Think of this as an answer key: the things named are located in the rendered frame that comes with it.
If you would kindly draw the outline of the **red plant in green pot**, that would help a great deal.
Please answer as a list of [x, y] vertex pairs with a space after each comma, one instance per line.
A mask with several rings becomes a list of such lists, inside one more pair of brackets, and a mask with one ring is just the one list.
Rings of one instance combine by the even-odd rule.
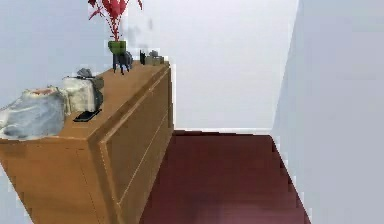
[[126, 51], [127, 43], [120, 39], [120, 24], [124, 12], [128, 8], [130, 0], [87, 0], [93, 12], [89, 19], [96, 15], [104, 18], [111, 31], [111, 40], [108, 48], [114, 55], [123, 54]]

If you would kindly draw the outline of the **dark blue grey figurine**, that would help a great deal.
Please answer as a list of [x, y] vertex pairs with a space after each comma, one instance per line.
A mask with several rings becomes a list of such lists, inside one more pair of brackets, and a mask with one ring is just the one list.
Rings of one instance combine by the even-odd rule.
[[124, 74], [124, 68], [127, 71], [132, 69], [133, 57], [129, 51], [126, 51], [121, 54], [113, 55], [113, 71], [116, 71], [117, 67], [120, 67], [121, 74]]

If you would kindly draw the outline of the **grey blue marbled lump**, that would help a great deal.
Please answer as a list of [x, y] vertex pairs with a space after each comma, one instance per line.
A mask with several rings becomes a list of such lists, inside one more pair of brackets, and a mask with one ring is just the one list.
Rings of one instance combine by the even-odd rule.
[[57, 87], [25, 90], [0, 109], [0, 139], [23, 141], [57, 135], [65, 117], [65, 97]]

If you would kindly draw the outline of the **flat black phone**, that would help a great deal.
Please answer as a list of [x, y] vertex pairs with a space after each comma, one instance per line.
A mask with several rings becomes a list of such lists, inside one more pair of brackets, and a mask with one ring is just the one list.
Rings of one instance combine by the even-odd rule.
[[79, 114], [78, 116], [76, 116], [73, 121], [74, 122], [88, 122], [90, 121], [93, 117], [95, 117], [97, 114], [99, 114], [101, 112], [101, 109], [98, 109], [94, 112], [90, 112], [90, 111], [84, 111], [82, 112], [81, 114]]

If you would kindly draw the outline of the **white marbled block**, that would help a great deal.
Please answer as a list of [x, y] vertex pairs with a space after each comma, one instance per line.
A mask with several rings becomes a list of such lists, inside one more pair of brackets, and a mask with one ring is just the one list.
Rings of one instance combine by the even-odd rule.
[[95, 88], [90, 80], [65, 77], [62, 91], [66, 97], [67, 114], [96, 110]]

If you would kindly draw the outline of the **brown wooden chest of drawers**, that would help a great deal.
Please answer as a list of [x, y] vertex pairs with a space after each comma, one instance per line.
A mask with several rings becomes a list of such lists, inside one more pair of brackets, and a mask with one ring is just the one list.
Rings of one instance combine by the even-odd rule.
[[88, 122], [68, 117], [39, 140], [0, 140], [3, 166], [33, 224], [139, 224], [173, 133], [171, 68], [102, 75]]

